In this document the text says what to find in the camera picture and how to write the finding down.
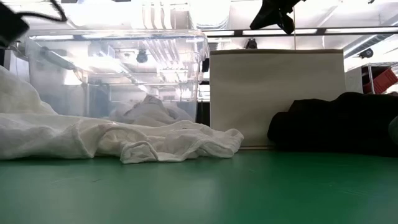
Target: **green table surface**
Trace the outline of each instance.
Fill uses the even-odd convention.
[[[232,159],[0,162],[0,223],[398,223],[398,159],[241,151]]]

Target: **black object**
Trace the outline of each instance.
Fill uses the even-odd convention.
[[[20,16],[0,3],[0,48],[8,48],[28,30],[28,24]]]
[[[291,13],[299,1],[301,0],[262,0],[260,11],[250,24],[250,29],[256,30],[277,24],[286,34],[291,34],[295,25],[287,13]]]
[[[245,49],[257,49],[257,42],[254,38],[250,38],[245,46]]]
[[[199,85],[210,85],[210,81],[203,80],[202,82],[199,83]]]
[[[54,22],[66,22],[68,19],[62,7],[56,0],[49,0],[52,6],[57,10],[61,18],[47,16],[36,12],[18,12],[14,13],[6,5],[0,2],[0,48],[8,48],[12,42],[20,38],[29,30],[28,24],[21,18],[24,16],[38,17]]]
[[[371,58],[373,57],[373,50],[372,49],[366,49],[363,52],[359,54],[360,58]]]
[[[198,102],[196,123],[210,127],[210,102]]]
[[[6,54],[6,51],[3,49],[0,49],[0,66],[4,66],[4,56]]]
[[[137,62],[138,63],[145,63],[148,61],[147,50],[141,49],[137,55]]]
[[[268,138],[279,150],[348,152],[398,157],[389,124],[398,115],[398,97],[344,93],[329,102],[294,101],[277,113]]]
[[[208,72],[210,68],[210,58],[206,58],[201,65],[201,72]]]

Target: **transparent storage container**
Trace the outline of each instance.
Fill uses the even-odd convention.
[[[161,126],[195,121],[209,49],[197,30],[42,30],[25,54],[30,83],[58,114]]]

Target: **white fabric storage box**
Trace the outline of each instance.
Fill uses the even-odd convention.
[[[236,128],[242,147],[272,146],[272,117],[294,100],[334,100],[346,91],[342,50],[220,50],[210,57],[210,124]]]

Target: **white cloth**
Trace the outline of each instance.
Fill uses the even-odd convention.
[[[229,158],[243,135],[190,121],[152,128],[104,119],[62,116],[40,101],[30,84],[0,67],[0,159],[118,156],[121,162],[180,162],[198,156]]]
[[[109,116],[111,121],[161,127],[178,121],[193,121],[187,112],[173,105],[164,105],[158,98],[147,95],[134,106],[125,103],[116,107]]]

